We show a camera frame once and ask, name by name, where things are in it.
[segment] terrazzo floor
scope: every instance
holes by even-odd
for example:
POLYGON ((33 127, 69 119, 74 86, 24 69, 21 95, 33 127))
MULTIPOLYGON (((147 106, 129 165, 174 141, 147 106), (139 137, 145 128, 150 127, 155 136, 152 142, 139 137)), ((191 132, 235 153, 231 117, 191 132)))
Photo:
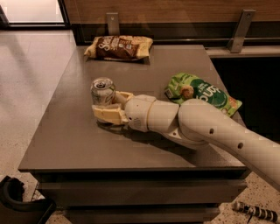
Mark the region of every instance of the terrazzo floor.
MULTIPOLYGON (((18 165, 39 125, 75 48, 71 31, 0 31, 0 180, 9 175, 24 182, 24 201, 30 201, 37 181, 18 171, 18 165)), ((279 211, 280 193, 251 173, 248 188, 235 199, 279 211)), ((220 215, 206 224, 242 224, 249 216, 220 205, 220 215)), ((55 212, 48 224, 70 223, 55 212)), ((253 217, 250 224, 271 223, 253 217)))

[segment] can lid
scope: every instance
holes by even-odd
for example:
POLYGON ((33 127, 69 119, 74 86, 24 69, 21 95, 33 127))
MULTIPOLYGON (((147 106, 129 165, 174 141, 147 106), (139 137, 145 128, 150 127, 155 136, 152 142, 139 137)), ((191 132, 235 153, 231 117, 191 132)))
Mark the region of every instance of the can lid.
POLYGON ((93 86, 96 89, 106 89, 113 85, 113 81, 106 77, 101 77, 93 81, 93 86))

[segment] wall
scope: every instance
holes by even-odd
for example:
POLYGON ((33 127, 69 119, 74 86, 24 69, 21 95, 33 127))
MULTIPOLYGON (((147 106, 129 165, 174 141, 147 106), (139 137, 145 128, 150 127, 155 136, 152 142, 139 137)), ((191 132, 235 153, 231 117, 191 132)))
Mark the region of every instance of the wall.
POLYGON ((72 24, 105 24, 119 12, 120 23, 236 22, 242 9, 254 9, 253 21, 280 21, 279 0, 65 0, 72 24))

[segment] table top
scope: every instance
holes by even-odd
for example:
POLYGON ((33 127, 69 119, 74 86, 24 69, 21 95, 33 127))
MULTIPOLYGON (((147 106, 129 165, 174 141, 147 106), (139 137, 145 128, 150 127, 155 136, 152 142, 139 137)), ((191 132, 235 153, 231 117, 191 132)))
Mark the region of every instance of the table top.
MULTIPOLYGON (((18 169, 21 172, 164 171, 244 165, 211 144, 190 150, 157 133, 99 126, 90 85, 107 76, 116 90, 154 95, 179 72, 196 74, 226 91, 202 45, 154 45, 141 62, 88 59, 77 46, 18 169)), ((238 113, 234 119, 242 123, 238 113)))

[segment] gray table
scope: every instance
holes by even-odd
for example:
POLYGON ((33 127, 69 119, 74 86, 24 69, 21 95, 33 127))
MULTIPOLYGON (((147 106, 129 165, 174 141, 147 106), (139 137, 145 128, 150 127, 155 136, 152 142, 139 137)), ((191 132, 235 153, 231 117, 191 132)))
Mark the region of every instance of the gray table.
MULTIPOLYGON (((215 146, 190 150, 157 133, 100 126, 90 85, 111 78, 117 90, 154 95, 179 72, 226 91, 202 45, 154 45, 139 63, 92 60, 76 48, 19 166, 72 223, 202 222, 246 187, 248 169, 215 146)), ((238 113, 234 119, 242 123, 238 113)))

